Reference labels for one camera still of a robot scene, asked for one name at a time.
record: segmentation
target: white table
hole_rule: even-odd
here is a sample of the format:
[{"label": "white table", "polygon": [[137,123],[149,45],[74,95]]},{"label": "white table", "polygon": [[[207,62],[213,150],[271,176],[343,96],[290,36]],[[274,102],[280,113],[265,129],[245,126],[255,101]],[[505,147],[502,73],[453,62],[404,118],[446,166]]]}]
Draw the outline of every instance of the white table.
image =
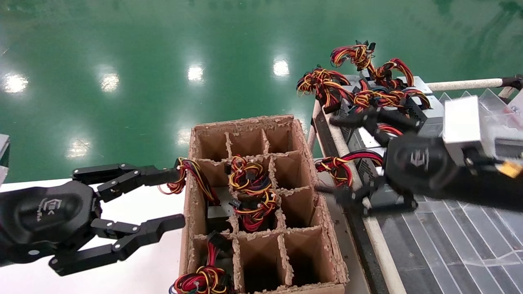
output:
[{"label": "white table", "polygon": [[[51,187],[70,179],[3,184],[0,191]],[[109,203],[102,218],[140,224],[149,219],[183,213],[184,193],[164,195],[156,187],[141,187]],[[95,237],[84,248],[114,243]],[[178,277],[181,230],[166,232],[161,241],[138,249],[126,261],[69,276],[49,266],[51,256],[34,263],[0,267],[0,292],[5,294],[153,294],[167,293]]]}]

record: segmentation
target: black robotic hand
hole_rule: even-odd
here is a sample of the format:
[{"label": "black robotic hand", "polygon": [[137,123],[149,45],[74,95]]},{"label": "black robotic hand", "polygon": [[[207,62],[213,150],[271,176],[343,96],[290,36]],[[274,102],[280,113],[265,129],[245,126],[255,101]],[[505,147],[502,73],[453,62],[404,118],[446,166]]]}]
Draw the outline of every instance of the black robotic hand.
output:
[{"label": "black robotic hand", "polygon": [[[407,131],[391,138],[377,128],[384,122]],[[397,111],[382,108],[367,109],[346,118],[333,117],[334,126],[364,127],[382,147],[386,147],[383,175],[353,191],[350,187],[318,190],[334,193],[336,201],[367,217],[377,213],[414,211],[418,204],[414,195],[435,199],[453,199],[494,208],[523,211],[523,177],[512,178],[500,173],[496,164],[502,162],[483,157],[477,150],[463,150],[466,166],[457,166],[450,157],[442,138],[424,138],[417,135],[419,123]],[[402,203],[381,207],[365,207],[363,199],[388,184]]]},{"label": "black robotic hand", "polygon": [[[100,219],[100,201],[178,178],[175,168],[115,164],[75,169],[73,181],[61,186],[0,193],[0,266],[55,255],[49,265],[65,276],[123,261],[139,247],[159,242],[164,232],[183,228],[185,218],[177,214],[140,225],[114,222]],[[98,192],[88,186],[103,182]],[[117,241],[78,251],[96,235]]]}]

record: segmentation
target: workbench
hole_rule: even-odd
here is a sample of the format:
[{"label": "workbench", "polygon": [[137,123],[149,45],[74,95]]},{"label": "workbench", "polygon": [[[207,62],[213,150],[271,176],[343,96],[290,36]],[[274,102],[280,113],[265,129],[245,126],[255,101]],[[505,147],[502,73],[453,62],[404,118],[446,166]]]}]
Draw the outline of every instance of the workbench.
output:
[{"label": "workbench", "polygon": [[[503,87],[504,80],[423,84],[433,92],[500,87],[501,92],[493,96],[506,99],[515,89]],[[315,101],[308,143],[312,149],[317,139],[323,157],[349,153],[341,129],[328,123],[333,115],[325,114]],[[352,188],[358,189],[361,180],[356,167],[353,162],[348,166],[353,174]],[[365,219],[344,214],[344,225],[349,227],[364,272],[359,279],[349,271],[347,289],[366,284],[372,294],[521,293],[521,214],[453,200],[436,201],[423,196],[417,200],[415,213]]]}]

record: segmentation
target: green epoxy floor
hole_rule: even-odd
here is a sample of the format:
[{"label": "green epoxy floor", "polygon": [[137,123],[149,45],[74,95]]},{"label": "green epoxy floor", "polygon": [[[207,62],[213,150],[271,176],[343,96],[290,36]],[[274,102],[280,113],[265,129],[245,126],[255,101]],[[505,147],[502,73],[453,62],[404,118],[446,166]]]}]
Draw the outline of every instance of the green epoxy floor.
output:
[{"label": "green epoxy floor", "polygon": [[521,73],[521,11],[489,0],[3,0],[8,182],[172,166],[197,123],[294,114],[308,129],[313,97],[298,97],[296,81],[355,39],[377,43],[376,64],[400,58],[428,82]]}]

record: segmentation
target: cardboard box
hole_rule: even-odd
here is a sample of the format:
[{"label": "cardboard box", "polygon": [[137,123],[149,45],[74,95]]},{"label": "cardboard box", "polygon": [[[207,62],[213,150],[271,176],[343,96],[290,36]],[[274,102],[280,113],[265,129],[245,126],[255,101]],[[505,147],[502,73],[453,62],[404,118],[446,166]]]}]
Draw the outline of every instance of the cardboard box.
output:
[{"label": "cardboard box", "polygon": [[[213,188],[234,198],[242,195],[228,186],[225,166],[238,154],[269,170],[279,208],[270,229],[261,232],[247,233],[237,215],[229,217],[230,226],[221,234],[233,243],[229,270],[236,292],[344,293],[347,266],[325,198],[314,190],[318,179],[300,122],[293,116],[273,116],[192,129],[189,158],[198,162]],[[205,200],[191,175],[185,195],[181,275],[205,262],[210,233]]]}]

